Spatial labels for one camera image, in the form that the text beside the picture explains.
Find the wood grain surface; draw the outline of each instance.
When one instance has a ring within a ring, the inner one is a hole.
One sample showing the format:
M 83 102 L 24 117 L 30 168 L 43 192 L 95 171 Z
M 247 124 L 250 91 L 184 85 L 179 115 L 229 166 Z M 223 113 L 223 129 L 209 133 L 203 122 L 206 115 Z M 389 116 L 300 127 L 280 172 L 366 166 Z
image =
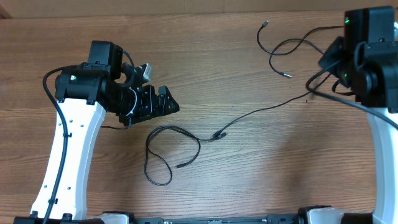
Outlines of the wood grain surface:
M 11 18 L 11 16 L 8 14 L 8 12 L 0 4 L 0 19 L 10 19 L 10 18 Z
M 0 0 L 7 18 L 352 10 L 398 0 Z
M 228 135 L 203 143 L 171 131 L 151 145 L 172 166 L 171 184 L 144 176 L 144 143 L 156 127 L 174 124 L 203 138 L 232 119 L 306 92 L 320 54 L 307 45 L 274 66 L 256 43 L 271 49 L 320 26 L 342 25 L 343 12 L 263 12 L 116 16 L 0 21 L 0 223 L 27 216 L 42 184 L 55 129 L 55 109 L 42 88 L 54 68 L 85 62 L 92 40 L 109 40 L 137 65 L 150 62 L 151 85 L 167 85 L 181 111 L 99 132 L 88 180 L 88 214 L 125 210 L 137 217 L 253 217 L 296 212 L 307 205 L 372 210 L 376 198 L 373 140 L 366 114 L 317 96 L 244 118 Z M 309 37 L 325 50 L 343 30 Z M 292 45 L 283 46 L 286 51 Z M 53 92 L 55 76 L 49 78 Z M 322 91 L 331 92 L 335 78 Z M 108 114 L 104 124 L 117 126 Z M 153 157 L 149 175 L 169 179 Z

